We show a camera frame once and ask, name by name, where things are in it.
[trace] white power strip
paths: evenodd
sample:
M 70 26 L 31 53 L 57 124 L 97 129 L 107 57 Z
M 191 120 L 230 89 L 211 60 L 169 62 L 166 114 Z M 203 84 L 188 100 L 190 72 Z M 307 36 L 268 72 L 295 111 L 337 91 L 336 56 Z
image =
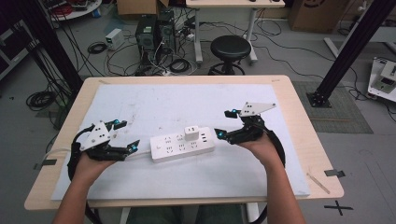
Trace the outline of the white power strip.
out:
M 184 133 L 150 138 L 151 157 L 154 162 L 171 161 L 184 157 L 194 156 L 215 149 L 215 143 L 210 129 L 190 126 Z

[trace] computer tower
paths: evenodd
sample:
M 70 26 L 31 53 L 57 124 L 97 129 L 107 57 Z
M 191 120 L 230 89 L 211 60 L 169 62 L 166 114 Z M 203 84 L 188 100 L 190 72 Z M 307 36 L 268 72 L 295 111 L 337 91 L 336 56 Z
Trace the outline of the computer tower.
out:
M 157 15 L 142 15 L 137 24 L 136 41 L 143 65 L 158 64 L 161 60 L 161 32 Z
M 175 13 L 173 10 L 164 9 L 158 18 L 160 24 L 161 38 L 163 39 L 163 53 L 172 54 L 176 52 L 175 39 Z

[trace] gray floor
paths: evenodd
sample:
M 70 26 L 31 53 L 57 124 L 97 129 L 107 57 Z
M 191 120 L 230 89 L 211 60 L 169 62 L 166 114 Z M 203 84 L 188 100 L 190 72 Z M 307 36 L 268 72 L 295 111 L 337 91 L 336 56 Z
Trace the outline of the gray floor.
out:
M 344 38 L 338 34 L 320 35 L 298 33 L 290 30 L 286 21 L 278 21 L 282 34 L 272 39 L 283 46 L 312 49 L 327 58 L 332 54 L 323 42 L 323 37 L 330 36 L 340 45 Z M 70 22 L 80 48 L 84 51 L 94 41 L 104 41 L 104 36 L 113 28 L 121 28 L 134 33 L 136 22 L 120 21 L 117 17 L 105 16 L 99 19 L 90 16 Z M 273 33 L 277 28 L 269 21 L 263 27 Z M 225 29 L 203 26 L 203 39 L 211 40 L 216 36 L 228 34 Z M 70 58 L 76 61 L 70 44 L 63 32 L 58 30 Z M 295 70 L 303 74 L 315 74 L 324 77 L 332 62 L 317 54 L 300 49 L 283 49 L 271 43 L 265 37 L 259 37 L 254 46 L 265 46 L 273 57 L 288 61 Z M 203 43 L 205 61 L 194 75 L 205 75 L 207 68 L 217 59 L 210 53 L 209 43 Z M 185 47 L 187 59 L 193 59 L 192 44 Z M 249 66 L 242 61 L 242 66 L 249 75 L 284 74 L 291 80 L 320 81 L 319 78 L 302 77 L 294 73 L 285 63 L 273 61 L 265 49 L 256 49 L 259 62 Z M 354 62 L 353 68 L 358 74 L 358 87 L 366 92 L 372 59 L 386 57 L 396 60 L 396 56 L 383 44 L 370 43 Z M 127 67 L 138 60 L 137 47 L 129 47 L 114 56 L 113 63 Z M 102 73 L 105 54 L 92 55 L 90 61 Z M 87 69 L 82 69 L 82 76 L 89 76 Z M 343 78 L 345 85 L 352 85 L 354 75 L 350 71 Z M 0 176 L 3 179 L 0 189 L 0 223 L 50 223 L 54 211 L 26 211 L 24 201 L 33 186 L 38 171 L 33 167 L 40 162 L 51 138 L 57 133 L 48 118 L 37 118 L 36 112 L 25 105 L 26 98 L 37 91 L 43 91 L 47 81 L 34 61 L 27 57 L 7 77 L 0 82 L 0 122 L 2 123 Z M 356 101 L 363 116 L 374 134 L 318 133 L 318 137 L 334 168 L 343 170 L 345 177 L 340 179 L 345 196 L 337 201 L 341 206 L 354 210 L 343 210 L 340 216 L 336 209 L 326 209 L 324 205 L 335 205 L 334 200 L 302 201 L 307 223 L 396 223 L 396 123 L 392 121 L 386 108 L 375 101 Z M 105 223 L 120 221 L 120 209 L 102 209 Z

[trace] stool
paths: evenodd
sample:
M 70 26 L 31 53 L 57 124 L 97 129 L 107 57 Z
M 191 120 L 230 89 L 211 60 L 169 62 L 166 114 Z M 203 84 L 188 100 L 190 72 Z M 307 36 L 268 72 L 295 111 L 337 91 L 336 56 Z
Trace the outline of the stool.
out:
M 212 41 L 210 50 L 212 50 L 212 53 L 216 57 L 223 61 L 223 63 L 218 63 L 210 67 L 210 76 L 215 75 L 215 73 L 220 75 L 235 75 L 233 67 L 238 68 L 243 75 L 245 74 L 245 71 L 240 66 L 233 63 L 249 55 L 251 46 L 246 39 L 237 35 L 220 36 Z

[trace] person's hand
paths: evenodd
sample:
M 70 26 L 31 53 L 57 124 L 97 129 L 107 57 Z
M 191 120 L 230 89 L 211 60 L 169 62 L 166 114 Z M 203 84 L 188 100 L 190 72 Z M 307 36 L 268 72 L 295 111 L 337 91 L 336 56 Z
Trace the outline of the person's hand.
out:
M 115 161 L 95 161 L 91 160 L 87 153 L 83 152 L 79 158 L 73 181 L 90 187 L 99 175 Z
M 282 163 L 277 155 L 274 144 L 267 134 L 263 134 L 262 137 L 256 141 L 244 142 L 238 144 L 238 146 L 251 151 L 264 166 L 268 166 L 272 163 Z

